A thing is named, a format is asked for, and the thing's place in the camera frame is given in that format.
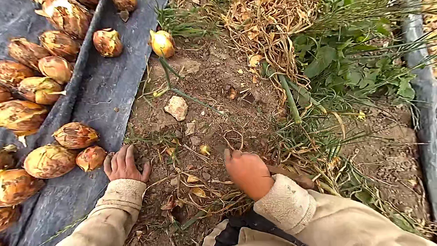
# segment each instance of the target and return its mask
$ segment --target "sleeve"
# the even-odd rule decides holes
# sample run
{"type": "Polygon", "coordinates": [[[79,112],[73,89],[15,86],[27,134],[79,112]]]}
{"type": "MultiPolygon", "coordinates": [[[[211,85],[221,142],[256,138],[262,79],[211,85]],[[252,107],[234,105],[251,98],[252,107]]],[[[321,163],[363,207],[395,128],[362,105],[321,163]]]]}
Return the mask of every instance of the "sleeve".
{"type": "Polygon", "coordinates": [[[275,184],[254,211],[305,244],[437,246],[362,203],[307,191],[281,174],[273,179],[275,184]]]}
{"type": "Polygon", "coordinates": [[[138,219],[146,184],[133,179],[116,179],[73,233],[57,246],[123,246],[138,219]]]}

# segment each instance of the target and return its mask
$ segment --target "person's left hand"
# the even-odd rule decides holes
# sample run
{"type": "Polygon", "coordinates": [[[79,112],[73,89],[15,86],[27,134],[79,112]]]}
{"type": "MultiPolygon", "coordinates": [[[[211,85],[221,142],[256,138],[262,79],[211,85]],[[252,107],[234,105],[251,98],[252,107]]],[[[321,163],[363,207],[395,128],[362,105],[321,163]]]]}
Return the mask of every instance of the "person's left hand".
{"type": "Polygon", "coordinates": [[[125,145],[116,154],[110,153],[104,161],[104,171],[110,181],[116,179],[134,179],[146,183],[152,168],[144,163],[142,174],[135,166],[134,146],[125,145]]]}

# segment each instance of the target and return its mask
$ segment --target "dry grass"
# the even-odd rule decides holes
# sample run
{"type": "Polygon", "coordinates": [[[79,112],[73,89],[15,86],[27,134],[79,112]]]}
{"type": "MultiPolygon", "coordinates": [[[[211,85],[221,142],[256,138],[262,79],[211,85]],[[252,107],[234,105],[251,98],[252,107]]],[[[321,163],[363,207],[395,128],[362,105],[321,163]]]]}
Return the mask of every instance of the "dry grass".
{"type": "Polygon", "coordinates": [[[316,0],[238,0],[222,19],[231,40],[248,56],[260,54],[293,82],[309,82],[297,73],[290,36],[310,27],[316,16],[316,0]]]}

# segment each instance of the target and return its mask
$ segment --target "finger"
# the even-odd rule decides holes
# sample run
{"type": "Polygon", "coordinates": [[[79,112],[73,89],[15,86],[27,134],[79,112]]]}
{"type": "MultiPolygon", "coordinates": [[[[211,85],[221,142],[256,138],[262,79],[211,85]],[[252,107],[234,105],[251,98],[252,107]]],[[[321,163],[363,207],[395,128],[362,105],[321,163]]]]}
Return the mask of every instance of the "finger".
{"type": "Polygon", "coordinates": [[[230,163],[232,160],[231,151],[229,149],[225,149],[225,163],[230,163]]]}
{"type": "Polygon", "coordinates": [[[135,158],[134,158],[134,149],[135,147],[133,145],[130,145],[128,147],[127,153],[126,153],[126,168],[137,170],[135,166],[135,158]]]}
{"type": "Polygon", "coordinates": [[[117,157],[118,157],[118,152],[115,153],[115,155],[112,157],[112,160],[111,160],[112,172],[116,172],[118,170],[117,157]]]}
{"type": "Polygon", "coordinates": [[[234,150],[234,152],[232,152],[232,158],[239,158],[241,157],[242,152],[239,150],[234,150]]]}
{"type": "Polygon", "coordinates": [[[106,156],[106,158],[105,158],[105,161],[103,162],[103,170],[105,171],[105,173],[106,173],[106,176],[110,176],[111,175],[111,173],[112,173],[112,168],[111,168],[111,160],[112,160],[112,157],[114,156],[114,153],[113,152],[111,152],[111,153],[109,153],[107,156],[106,156]]]}
{"type": "Polygon", "coordinates": [[[144,163],[144,168],[141,175],[141,181],[144,183],[147,182],[150,178],[150,174],[152,173],[152,166],[150,165],[150,162],[144,163]]]}
{"type": "Polygon", "coordinates": [[[129,145],[125,145],[118,152],[118,156],[117,156],[118,168],[126,169],[126,154],[128,151],[128,147],[129,145]]]}

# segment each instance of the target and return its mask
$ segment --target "gray tarp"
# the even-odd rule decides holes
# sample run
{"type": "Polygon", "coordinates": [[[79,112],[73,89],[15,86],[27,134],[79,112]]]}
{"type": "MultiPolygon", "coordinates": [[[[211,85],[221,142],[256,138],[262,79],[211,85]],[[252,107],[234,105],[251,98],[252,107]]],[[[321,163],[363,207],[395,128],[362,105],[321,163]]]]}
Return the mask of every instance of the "gray tarp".
{"type": "MultiPolygon", "coordinates": [[[[100,133],[98,144],[106,151],[117,151],[122,144],[131,106],[151,52],[147,45],[149,30],[155,29],[155,6],[166,0],[139,0],[138,9],[131,13],[127,23],[117,15],[110,0],[100,0],[83,42],[74,75],[67,85],[67,96],[53,106],[40,131],[27,138],[28,148],[8,130],[0,129],[0,145],[16,144],[21,161],[26,154],[53,141],[51,134],[61,125],[79,121],[100,133]],[[95,30],[117,30],[124,51],[120,57],[104,58],[92,44],[95,30]]],[[[0,9],[0,57],[7,56],[6,46],[13,37],[26,37],[38,42],[38,36],[54,28],[47,20],[34,13],[39,9],[31,0],[7,0],[0,9]]],[[[21,205],[19,222],[0,234],[9,246],[37,246],[83,218],[103,195],[108,179],[103,170],[84,173],[79,168],[59,178],[46,180],[46,186],[21,205]]],[[[55,245],[72,230],[50,240],[55,245]]]]}

